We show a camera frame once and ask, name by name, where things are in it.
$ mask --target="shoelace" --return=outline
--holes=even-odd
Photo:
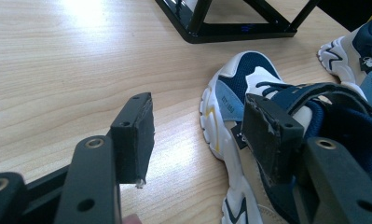
[[[274,83],[274,82],[259,82],[255,85],[257,88],[262,87],[262,86],[269,86],[265,90],[262,91],[262,96],[267,96],[271,92],[274,91],[282,91],[285,90],[289,87],[292,87],[292,85],[289,84],[284,84],[284,83]]]

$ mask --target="navy blue sneaker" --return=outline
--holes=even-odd
[[[372,20],[348,35],[322,45],[323,67],[372,105]]]
[[[313,95],[305,100],[310,92]],[[236,141],[239,137],[231,131],[243,121],[246,93],[264,96],[284,111],[296,105],[289,114],[304,126],[305,139],[320,136],[338,141],[372,174],[372,107],[364,98],[334,83],[286,84],[266,56],[245,51],[214,75],[200,103],[204,138],[228,172],[221,223],[299,222],[293,186],[270,187],[253,151],[247,145],[241,148]],[[351,100],[338,100],[343,95]]]

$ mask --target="shoe sole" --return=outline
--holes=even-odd
[[[255,220],[261,220],[252,188],[243,175],[236,145],[226,125],[221,120],[220,108],[214,92],[217,79],[218,73],[214,75],[208,88],[203,92],[200,102],[200,126],[210,150],[217,159],[225,162],[228,171],[229,189],[226,198],[223,200],[222,211],[224,215],[221,223],[247,223],[246,217],[249,216],[254,217]],[[223,136],[231,140],[221,141]],[[241,210],[241,202],[244,198],[246,198],[247,211]],[[233,222],[231,217],[236,217],[237,222]]]

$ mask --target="wooden table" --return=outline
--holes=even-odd
[[[289,21],[305,5],[269,2]],[[206,20],[262,20],[243,5],[214,1]],[[121,186],[123,215],[219,223],[227,171],[200,129],[210,78],[251,49],[288,83],[335,81],[316,52],[347,33],[315,8],[292,38],[190,45],[153,0],[0,1],[0,172],[29,183],[69,164],[80,140],[106,134],[130,97],[151,91],[156,144],[147,185]]]

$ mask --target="black bracket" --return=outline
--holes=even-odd
[[[241,135],[270,186],[296,179],[300,223],[372,223],[371,176],[339,142],[322,137],[302,142],[302,133],[271,100],[246,94]]]
[[[130,98],[107,135],[80,141],[70,165],[28,185],[0,173],[0,223],[121,223],[119,184],[145,184],[154,146],[150,92]]]
[[[192,11],[183,0],[156,0],[182,38],[191,44],[292,37],[320,0],[309,0],[292,22],[264,0],[244,0],[267,23],[206,23],[212,0],[199,0]]]

